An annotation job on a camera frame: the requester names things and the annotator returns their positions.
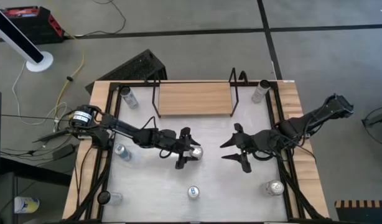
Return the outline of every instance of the metal stand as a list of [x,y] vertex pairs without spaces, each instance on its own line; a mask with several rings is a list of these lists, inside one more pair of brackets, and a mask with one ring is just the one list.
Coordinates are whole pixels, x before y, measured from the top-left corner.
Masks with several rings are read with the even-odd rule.
[[382,113],[369,119],[363,119],[362,122],[367,128],[372,127],[374,124],[382,123]]
[[57,184],[69,186],[71,184],[71,176],[52,170],[23,164],[21,162],[12,161],[6,158],[0,158],[0,174],[13,172],[17,177],[32,179],[49,184]]

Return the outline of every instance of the wooden shelf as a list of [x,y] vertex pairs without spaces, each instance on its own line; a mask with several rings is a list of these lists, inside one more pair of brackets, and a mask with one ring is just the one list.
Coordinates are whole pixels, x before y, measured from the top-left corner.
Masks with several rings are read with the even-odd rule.
[[230,83],[161,83],[160,115],[231,114]]

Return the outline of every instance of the cable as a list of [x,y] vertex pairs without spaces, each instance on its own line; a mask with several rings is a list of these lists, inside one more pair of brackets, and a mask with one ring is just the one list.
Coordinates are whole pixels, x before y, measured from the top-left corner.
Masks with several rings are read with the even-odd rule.
[[87,150],[83,160],[82,164],[80,165],[80,176],[79,176],[79,186],[77,186],[77,205],[80,203],[80,186],[82,185],[82,172],[83,172],[83,165],[86,161],[86,157],[89,154],[90,150],[93,148],[91,145],[90,148]]
[[123,15],[122,11],[116,6],[116,4],[113,2],[113,0],[109,0],[108,2],[97,2],[95,0],[92,0],[93,2],[97,3],[97,4],[109,4],[111,3],[115,9],[119,12],[119,14],[121,15],[121,17],[123,18],[123,24],[122,24],[122,27],[120,29],[118,29],[117,31],[115,32],[105,32],[105,31],[102,31],[102,30],[98,30],[98,31],[94,31],[94,32],[90,32],[90,33],[87,33],[87,34],[83,34],[83,35],[76,35],[76,37],[78,38],[82,38],[82,37],[85,37],[85,36],[88,36],[88,35],[91,35],[91,34],[95,34],[95,33],[103,33],[103,34],[108,34],[108,35],[113,35],[113,34],[117,34],[118,32],[121,32],[123,29],[124,29],[124,25],[126,24],[126,18],[125,16]]
[[77,171],[77,162],[75,161],[75,180],[77,183],[77,208],[79,207],[79,193],[80,193],[80,188],[79,188],[79,183],[78,183],[78,171]]
[[150,118],[148,119],[147,123],[146,123],[142,128],[140,128],[140,130],[143,130],[143,129],[148,125],[148,123],[149,123],[152,119],[154,120],[154,128],[156,128],[155,116],[152,116],[152,117],[150,117]]
[[38,166],[41,166],[41,165],[44,165],[44,164],[48,164],[48,163],[51,163],[51,162],[59,161],[60,159],[63,159],[63,158],[65,158],[65,157],[68,157],[68,156],[72,155],[74,152],[75,152],[75,151],[73,151],[73,152],[71,152],[70,154],[67,154],[67,155],[65,155],[65,156],[59,157],[58,159],[53,159],[53,160],[51,160],[51,161],[42,162],[42,163],[37,164],[37,165],[35,165],[35,166],[38,167]]
[[11,153],[8,153],[8,152],[3,152],[1,151],[0,153],[3,154],[4,156],[12,156],[12,157],[18,157],[20,159],[27,159],[29,161],[42,161],[42,160],[48,160],[48,159],[28,159],[30,157],[36,157],[36,156],[44,156],[46,154],[49,154],[51,153],[52,151],[56,150],[56,149],[59,149],[61,148],[64,144],[66,144],[67,142],[69,142],[69,140],[71,139],[72,135],[69,136],[63,143],[61,143],[59,146],[57,147],[54,147],[53,149],[46,149],[44,151],[46,151],[45,153],[42,153],[42,154],[39,154],[39,155],[33,155],[33,153],[37,152],[40,148],[34,150],[34,151],[28,151],[27,153],[23,153],[23,154],[11,154]]
[[[60,130],[61,130],[61,128],[60,128],[60,123],[61,123],[61,121],[68,121],[68,122],[70,122],[70,120],[71,120],[71,118],[72,118],[70,115],[71,115],[75,110],[73,110],[73,109],[71,109],[71,108],[69,108],[69,109],[70,109],[70,111],[69,111],[68,113],[62,115],[61,118],[60,118],[57,122],[55,122],[55,125],[54,125],[54,132],[56,132],[56,131],[60,131]],[[64,119],[62,119],[62,118],[64,118],[64,117],[66,117],[66,116],[69,116],[70,119],[68,119],[68,120],[64,120]]]
[[2,114],[1,116],[6,116],[6,117],[15,117],[15,118],[33,118],[33,119],[52,119],[56,120],[55,118],[43,118],[43,117],[36,117],[36,116],[18,116],[18,115],[12,115],[12,114]]
[[[51,8],[55,8],[55,13],[56,13],[56,18],[58,17],[61,17],[61,13],[59,10],[57,10],[57,7],[54,7],[54,3],[51,1],[51,0],[47,0],[47,4],[49,4],[51,6]],[[73,78],[78,75],[80,69],[82,69],[82,67],[84,66],[85,64],[85,49],[83,48],[82,44],[79,43],[78,39],[73,36],[71,33],[69,33],[68,29],[65,29],[65,32],[73,39],[76,41],[76,43],[79,44],[79,47],[81,48],[81,51],[82,51],[82,61],[80,62],[80,65],[79,67],[69,76],[67,77],[67,81],[65,82],[64,86],[62,87],[61,89],[61,92],[60,94],[58,94],[58,98],[57,98],[57,102],[56,102],[56,106],[60,103],[60,100],[65,92],[65,90],[67,89],[67,86],[69,84],[69,82],[73,81]],[[55,110],[55,113],[54,113],[54,117],[57,118],[57,110]]]
[[317,163],[317,159],[315,158],[315,155],[314,155],[312,152],[310,152],[309,150],[307,150],[306,148],[304,148],[303,146],[301,146],[301,145],[298,144],[297,142],[291,140],[291,139],[288,138],[287,136],[285,136],[285,135],[283,135],[283,134],[279,134],[279,133],[276,133],[276,134],[278,134],[279,136],[281,136],[281,137],[287,139],[288,141],[290,141],[291,143],[293,143],[295,146],[299,147],[300,149],[302,149],[302,150],[304,150],[305,152],[307,152],[308,154],[310,154],[310,155],[314,158],[315,163]]
[[24,124],[28,124],[28,125],[40,125],[40,124],[43,124],[46,122],[47,118],[50,116],[50,114],[55,110],[56,111],[56,114],[57,114],[57,108],[60,106],[60,105],[65,105],[65,109],[64,109],[64,112],[63,114],[65,113],[65,111],[67,110],[67,103],[66,102],[62,102],[60,104],[56,104],[55,107],[53,109],[50,110],[50,112],[46,115],[46,117],[41,121],[41,122],[36,122],[36,123],[28,123],[26,121],[24,121],[22,119],[22,116],[21,116],[21,105],[19,103],[19,100],[18,100],[18,97],[17,97],[17,93],[15,91],[15,87],[17,85],[17,82],[18,80],[20,79],[21,75],[24,73],[24,68],[25,68],[25,64],[26,64],[26,60],[24,61],[24,63],[22,64],[22,68],[21,68],[21,71],[19,72],[18,76],[17,76],[17,79],[15,80],[11,90],[14,94],[14,97],[16,98],[16,101],[17,101],[17,112],[18,112],[18,117],[19,119],[21,120],[21,122],[23,122]]
[[95,0],[92,0],[92,1],[97,3],[97,4],[109,4],[109,3],[111,3],[114,0],[109,0],[108,2],[98,2],[98,1],[95,1]]
[[[371,111],[371,112],[364,118],[363,121],[366,121],[366,120],[368,119],[368,117],[371,116],[371,114],[373,114],[374,112],[377,112],[378,110],[382,110],[382,106],[379,107],[379,108],[377,108],[377,109],[375,109],[375,110],[373,110],[373,111]],[[365,124],[364,124],[364,129],[365,129],[365,131],[368,133],[368,135],[369,135],[373,140],[375,140],[377,143],[379,143],[379,144],[382,145],[382,141],[380,141],[379,139],[375,138],[375,137],[369,132],[369,130],[368,130],[368,128],[365,126]]]

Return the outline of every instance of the black metal frame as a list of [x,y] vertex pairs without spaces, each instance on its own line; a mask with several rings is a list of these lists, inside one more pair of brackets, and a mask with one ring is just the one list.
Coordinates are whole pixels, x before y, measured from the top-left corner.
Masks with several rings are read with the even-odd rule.
[[[229,81],[231,81],[231,78],[232,78],[233,74],[235,76],[235,69],[233,69],[231,71],[231,77],[230,77]],[[246,76],[246,74],[243,74],[243,80],[245,82],[236,82],[236,77],[235,77],[235,81],[234,82],[230,82],[230,86],[235,86],[236,88],[238,88],[238,86],[257,86],[259,84],[259,82],[247,82],[248,77]],[[189,82],[171,82],[171,83],[189,83]],[[214,83],[214,82],[196,82],[196,83]],[[122,86],[129,86],[129,87],[153,87],[153,89],[155,89],[156,85],[157,85],[157,83],[155,81],[154,82],[143,82],[143,83],[111,83],[110,86],[109,86],[106,111],[109,111],[109,108],[111,107],[112,100],[113,100],[113,92],[115,90],[120,90],[120,88],[122,88]],[[274,98],[275,98],[276,104],[277,104],[277,110],[278,110],[279,119],[283,120],[284,119],[284,113],[283,113],[283,110],[282,110],[281,99],[280,99],[280,96],[279,96],[278,84],[277,84],[277,82],[270,82],[270,86],[274,90]],[[275,119],[274,119],[273,104],[271,103],[271,95],[270,95],[269,92],[266,94],[266,102],[267,102],[267,106],[268,106],[270,124],[271,124],[271,126],[274,126]],[[116,97],[116,107],[115,107],[115,111],[114,111],[114,117],[115,118],[118,118],[120,106],[121,106],[121,95],[118,93],[117,97]],[[96,162],[99,161],[101,163],[101,156],[102,156],[102,154],[100,155],[100,158],[98,158],[99,155],[100,154],[97,155]],[[109,150],[108,151],[108,156],[107,156],[107,159],[106,159],[106,163],[111,164],[112,155],[113,155],[113,150]],[[296,170],[295,170],[295,167],[294,167],[293,158],[292,158],[292,156],[290,154],[289,155],[287,154],[287,157],[288,157],[288,160],[287,160],[288,166],[290,167],[290,175],[291,175],[292,179],[295,180],[295,183],[297,184],[297,176],[296,176]],[[99,164],[95,165],[95,169],[93,171],[93,175],[95,173],[98,173],[99,169],[100,169],[100,165]],[[291,220],[293,218],[291,201],[290,201],[290,198],[289,198],[289,190],[287,188],[286,181],[281,178],[281,182],[284,183],[284,186],[285,186],[285,190],[284,190],[284,203],[285,203],[287,219],[289,221],[289,220]],[[108,186],[108,178],[103,182],[102,190],[106,190],[107,186]],[[300,204],[300,202],[298,201],[297,198],[296,198],[296,202],[297,202],[297,209],[298,209],[298,212],[299,212],[299,217],[300,218],[305,217],[304,209],[301,207],[301,204]],[[96,218],[97,221],[102,221],[103,210],[104,210],[104,206],[99,205],[98,206],[97,218]]]
[[230,78],[228,79],[228,82],[231,83],[231,77],[234,77],[234,86],[235,86],[235,98],[236,98],[236,102],[235,102],[235,105],[234,105],[234,108],[233,108],[233,111],[231,112],[230,116],[232,117],[234,115],[234,112],[235,112],[235,109],[236,109],[236,106],[238,106],[238,103],[240,102],[240,99],[238,98],[238,85],[237,85],[237,82],[236,82],[236,72],[235,72],[235,68],[233,68],[231,70],[231,75],[230,75]]

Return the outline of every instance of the gray concrete floor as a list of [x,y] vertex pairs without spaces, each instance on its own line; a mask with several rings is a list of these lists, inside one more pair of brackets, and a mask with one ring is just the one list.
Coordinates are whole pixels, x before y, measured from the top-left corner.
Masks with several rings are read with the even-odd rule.
[[[122,32],[263,26],[253,0],[115,2],[127,18]],[[121,26],[120,17],[109,4],[90,0],[53,3],[55,7],[43,0],[1,0],[0,7],[45,6],[74,34],[114,31]],[[270,0],[264,1],[264,6],[271,27],[382,24],[382,1]],[[366,135],[360,122],[369,111],[382,106],[382,29],[275,33],[273,41],[283,78],[296,80],[305,112],[320,106],[332,93],[345,95],[355,104],[351,118],[329,121],[312,138],[330,216],[337,218],[335,200],[382,199],[382,146]],[[65,77],[80,63],[79,45],[86,52],[85,67],[63,97],[71,108],[88,103],[85,85],[145,49],[151,49],[166,65],[169,79],[222,79],[229,76],[232,67],[245,70],[250,79],[274,78],[263,33],[69,40],[39,46],[54,55],[55,63],[42,73],[25,71],[19,80],[17,94],[23,115],[43,116],[54,106]],[[15,51],[0,43],[0,91],[5,114],[17,113],[11,87],[22,63]],[[3,118],[2,147],[35,149],[39,145],[31,141],[51,130],[51,121],[27,126],[17,118]],[[73,167],[73,160],[69,157],[46,167],[63,172]],[[19,188],[26,184],[26,180],[20,181]],[[51,193],[42,194],[42,189]],[[38,183],[25,194],[41,198],[47,206],[22,216],[22,222],[60,219],[67,188]]]

